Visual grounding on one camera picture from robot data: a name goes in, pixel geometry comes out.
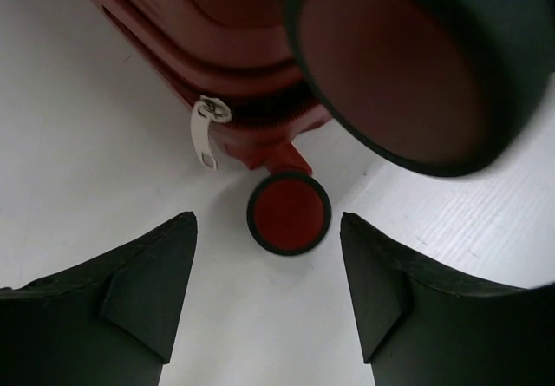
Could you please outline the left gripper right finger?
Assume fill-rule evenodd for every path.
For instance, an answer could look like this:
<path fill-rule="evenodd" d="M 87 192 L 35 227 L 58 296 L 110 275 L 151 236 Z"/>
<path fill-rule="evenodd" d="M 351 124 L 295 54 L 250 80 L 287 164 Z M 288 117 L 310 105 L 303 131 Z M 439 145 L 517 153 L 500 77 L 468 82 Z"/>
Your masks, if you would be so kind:
<path fill-rule="evenodd" d="M 554 287 L 444 265 L 354 213 L 343 262 L 363 360 L 378 385 L 551 385 Z"/>

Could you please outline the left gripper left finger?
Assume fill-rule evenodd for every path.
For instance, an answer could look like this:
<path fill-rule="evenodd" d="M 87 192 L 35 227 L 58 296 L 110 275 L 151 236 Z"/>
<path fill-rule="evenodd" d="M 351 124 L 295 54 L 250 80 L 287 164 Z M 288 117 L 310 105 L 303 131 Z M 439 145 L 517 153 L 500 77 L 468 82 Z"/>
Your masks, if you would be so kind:
<path fill-rule="evenodd" d="M 143 236 L 1 290 L 4 385 L 156 385 L 170 361 L 197 244 L 180 213 Z"/>

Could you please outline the red suitcase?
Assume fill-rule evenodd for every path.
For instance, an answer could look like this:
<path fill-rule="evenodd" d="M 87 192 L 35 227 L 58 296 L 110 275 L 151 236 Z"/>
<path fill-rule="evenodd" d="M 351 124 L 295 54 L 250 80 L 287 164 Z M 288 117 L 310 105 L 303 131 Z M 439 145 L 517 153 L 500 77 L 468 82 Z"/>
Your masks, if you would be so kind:
<path fill-rule="evenodd" d="M 268 177 L 246 211 L 266 251 L 296 256 L 330 200 L 293 146 L 336 120 L 402 168 L 490 167 L 554 70 L 554 0 L 91 0 L 188 106 L 199 161 Z"/>

